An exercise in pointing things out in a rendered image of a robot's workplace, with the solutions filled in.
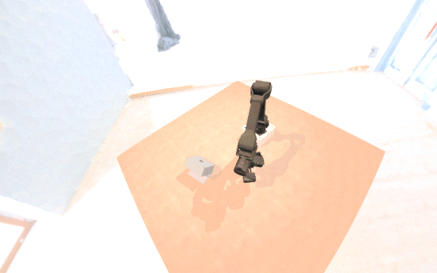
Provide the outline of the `grey panel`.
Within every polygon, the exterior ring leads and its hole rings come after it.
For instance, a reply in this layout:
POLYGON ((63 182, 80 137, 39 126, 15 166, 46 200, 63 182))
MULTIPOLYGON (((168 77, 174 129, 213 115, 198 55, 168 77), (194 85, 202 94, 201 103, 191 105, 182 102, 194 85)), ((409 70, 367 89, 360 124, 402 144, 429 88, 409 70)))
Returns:
POLYGON ((188 174, 204 184, 213 173, 215 165, 200 156, 186 157, 185 167, 189 168, 188 174))

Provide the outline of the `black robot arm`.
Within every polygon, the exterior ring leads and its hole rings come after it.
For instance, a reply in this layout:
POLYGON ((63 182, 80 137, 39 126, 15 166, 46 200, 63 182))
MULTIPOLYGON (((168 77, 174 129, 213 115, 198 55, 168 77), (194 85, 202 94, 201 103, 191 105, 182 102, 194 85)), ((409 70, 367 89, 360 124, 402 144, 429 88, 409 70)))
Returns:
POLYGON ((251 168, 262 167, 265 162, 260 152, 257 151, 257 135, 261 136, 267 132, 269 126, 268 116, 266 115, 266 100, 272 92, 272 83, 264 80, 256 80, 250 87, 250 111, 247 119, 245 132, 238 140, 236 156, 239 156, 234 167, 234 173, 246 176, 253 161, 251 168), (239 151, 241 149, 241 151, 239 151))

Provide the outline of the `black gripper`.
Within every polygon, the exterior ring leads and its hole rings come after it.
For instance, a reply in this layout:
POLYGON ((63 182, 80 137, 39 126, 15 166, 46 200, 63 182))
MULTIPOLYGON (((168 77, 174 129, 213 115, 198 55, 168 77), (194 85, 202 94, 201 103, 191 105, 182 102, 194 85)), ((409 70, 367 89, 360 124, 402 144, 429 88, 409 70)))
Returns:
POLYGON ((253 183, 253 182, 256 182, 256 175, 255 175, 254 172, 251 171, 252 163, 253 163, 253 161, 251 161, 251 163, 250 163, 250 167, 248 169, 247 175, 243 176, 243 183, 253 183))

